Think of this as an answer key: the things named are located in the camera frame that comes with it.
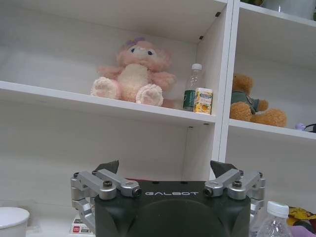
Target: purple bow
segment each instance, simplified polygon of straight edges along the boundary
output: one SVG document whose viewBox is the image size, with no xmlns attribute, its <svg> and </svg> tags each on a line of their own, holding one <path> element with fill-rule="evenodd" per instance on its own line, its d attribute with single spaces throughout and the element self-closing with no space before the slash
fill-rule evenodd
<svg viewBox="0 0 316 237">
<path fill-rule="evenodd" d="M 138 37 L 138 38 L 135 38 L 135 39 L 131 39 L 128 42 L 126 42 L 126 46 L 132 47 L 132 46 L 136 45 L 137 42 L 139 42 L 139 41 L 145 41 L 145 38 L 144 37 Z"/>
</svg>

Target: pink stuffed animal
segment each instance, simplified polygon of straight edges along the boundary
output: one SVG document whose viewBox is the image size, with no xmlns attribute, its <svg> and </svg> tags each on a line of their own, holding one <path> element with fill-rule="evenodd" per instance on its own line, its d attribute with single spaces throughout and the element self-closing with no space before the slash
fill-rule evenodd
<svg viewBox="0 0 316 237">
<path fill-rule="evenodd" d="M 120 67 L 99 68 L 102 77 L 93 83 L 91 95 L 161 106 L 162 91 L 175 83 L 175 75 L 163 72 L 171 64 L 169 54 L 139 40 L 125 46 L 117 61 Z"/>
</svg>

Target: water bottle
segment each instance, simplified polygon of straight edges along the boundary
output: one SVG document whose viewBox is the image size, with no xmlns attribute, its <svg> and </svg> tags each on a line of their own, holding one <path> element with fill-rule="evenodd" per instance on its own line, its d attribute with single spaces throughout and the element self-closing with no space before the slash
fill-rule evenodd
<svg viewBox="0 0 316 237">
<path fill-rule="evenodd" d="M 192 75 L 187 81 L 186 91 L 184 93 L 183 110 L 193 111 L 196 88 L 200 81 L 202 65 L 194 63 L 192 65 Z"/>
<path fill-rule="evenodd" d="M 287 205 L 269 201 L 267 212 L 269 216 L 260 227 L 257 237 L 293 237 L 286 223 L 289 213 Z"/>
</svg>

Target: purple object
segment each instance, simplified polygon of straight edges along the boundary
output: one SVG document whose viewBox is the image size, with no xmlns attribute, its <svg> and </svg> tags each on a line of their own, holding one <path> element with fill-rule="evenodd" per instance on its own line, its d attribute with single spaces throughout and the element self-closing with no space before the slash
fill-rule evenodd
<svg viewBox="0 0 316 237">
<path fill-rule="evenodd" d="M 129 40 L 128 42 L 126 42 L 126 46 L 132 47 L 132 46 L 136 45 L 138 41 L 145 41 L 145 38 L 144 37 L 138 37 L 138 38 Z"/>
<path fill-rule="evenodd" d="M 293 237 L 316 237 L 303 226 L 290 226 Z"/>
<path fill-rule="evenodd" d="M 300 130 L 300 131 L 304 131 L 304 129 L 306 128 L 306 126 L 303 124 L 303 123 L 297 123 L 296 125 L 295 125 L 295 129 L 296 130 Z"/>
</svg>

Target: can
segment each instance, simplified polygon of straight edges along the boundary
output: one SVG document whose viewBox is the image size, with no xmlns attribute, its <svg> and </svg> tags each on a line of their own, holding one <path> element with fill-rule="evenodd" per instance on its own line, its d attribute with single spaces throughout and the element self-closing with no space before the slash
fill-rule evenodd
<svg viewBox="0 0 316 237">
<path fill-rule="evenodd" d="M 194 100 L 195 113 L 211 114 L 212 112 L 213 90 L 197 88 Z"/>
</svg>

